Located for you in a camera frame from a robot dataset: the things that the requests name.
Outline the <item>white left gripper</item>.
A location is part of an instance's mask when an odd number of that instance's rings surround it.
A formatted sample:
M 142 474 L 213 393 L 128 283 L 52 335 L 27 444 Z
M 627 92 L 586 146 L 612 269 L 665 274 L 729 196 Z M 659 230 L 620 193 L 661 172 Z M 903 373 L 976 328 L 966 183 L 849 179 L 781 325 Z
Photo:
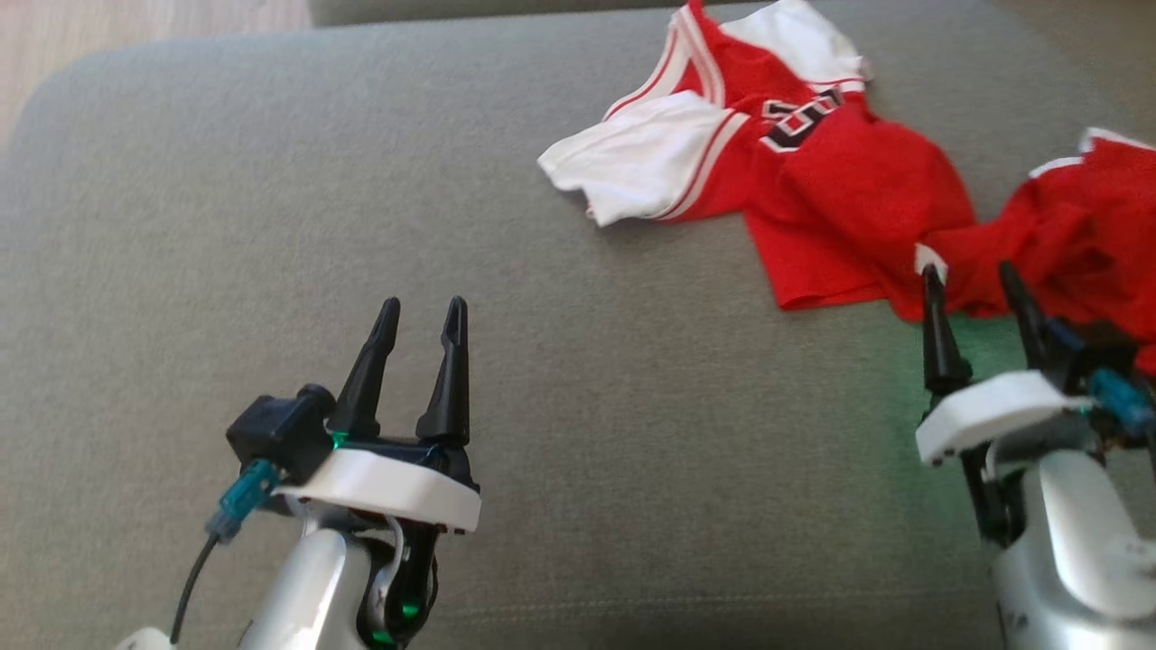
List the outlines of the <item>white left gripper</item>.
M 397 345 L 401 303 L 381 304 L 336 408 L 327 420 L 336 440 L 376 440 L 381 381 Z M 301 540 L 274 583 L 275 647 L 409 647 L 436 604 L 440 535 L 470 534 L 480 492 L 464 448 L 470 443 L 468 304 L 455 296 L 439 337 L 433 394 L 418 418 L 418 440 L 446 444 L 420 461 L 397 450 L 338 448 L 306 483 L 281 486 Z

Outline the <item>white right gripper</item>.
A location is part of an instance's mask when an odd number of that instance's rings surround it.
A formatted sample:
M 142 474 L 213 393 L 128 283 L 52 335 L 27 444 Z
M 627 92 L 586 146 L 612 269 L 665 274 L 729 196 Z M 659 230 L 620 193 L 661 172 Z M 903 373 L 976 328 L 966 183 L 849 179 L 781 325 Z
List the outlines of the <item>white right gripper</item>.
M 998 272 L 1025 363 L 1043 371 L 1051 355 L 1048 317 L 1015 263 L 999 263 Z M 1094 455 L 1094 428 L 1080 399 L 1061 394 L 1039 371 L 969 386 L 972 367 L 954 337 L 938 265 L 925 264 L 921 276 L 924 386 L 938 398 L 914 433 L 919 459 L 929 468 L 959 461 L 979 534 L 1006 548 L 1027 526 L 1028 470 L 1058 451 Z

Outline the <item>red shorts with white trim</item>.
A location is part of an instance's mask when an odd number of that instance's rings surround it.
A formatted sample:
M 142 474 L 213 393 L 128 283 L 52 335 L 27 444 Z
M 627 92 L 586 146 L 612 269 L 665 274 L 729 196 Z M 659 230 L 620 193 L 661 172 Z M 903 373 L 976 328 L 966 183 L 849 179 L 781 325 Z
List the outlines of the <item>red shorts with white trim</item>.
M 999 217 L 917 243 L 909 276 L 933 265 L 948 312 L 999 317 L 1011 313 L 1000 263 L 1045 312 L 1116 322 L 1156 378 L 1156 145 L 1087 128 L 1079 152 L 1028 173 Z

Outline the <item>red jersey with white sleeves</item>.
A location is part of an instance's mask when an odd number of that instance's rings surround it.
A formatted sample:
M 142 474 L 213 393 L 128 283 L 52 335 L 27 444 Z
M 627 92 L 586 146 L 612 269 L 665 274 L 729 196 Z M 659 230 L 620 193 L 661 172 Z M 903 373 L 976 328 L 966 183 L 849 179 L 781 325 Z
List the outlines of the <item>red jersey with white sleeves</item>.
M 944 153 L 868 106 L 870 65 L 808 0 L 720 23 L 673 13 L 649 81 L 538 156 L 596 226 L 739 210 L 784 310 L 922 313 L 929 232 L 975 224 Z

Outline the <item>grey fabric sofa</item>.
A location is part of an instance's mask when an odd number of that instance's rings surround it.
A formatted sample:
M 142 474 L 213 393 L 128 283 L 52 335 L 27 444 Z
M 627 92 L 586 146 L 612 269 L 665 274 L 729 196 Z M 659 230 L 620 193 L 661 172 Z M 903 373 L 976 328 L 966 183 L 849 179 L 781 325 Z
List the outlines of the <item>grey fabric sofa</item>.
M 338 391 L 384 300 L 409 436 L 468 303 L 475 534 L 414 650 L 998 650 L 921 341 L 784 312 L 739 215 L 599 229 L 536 160 L 670 12 L 105 51 L 0 160 L 0 650 L 171 625 L 257 396 Z

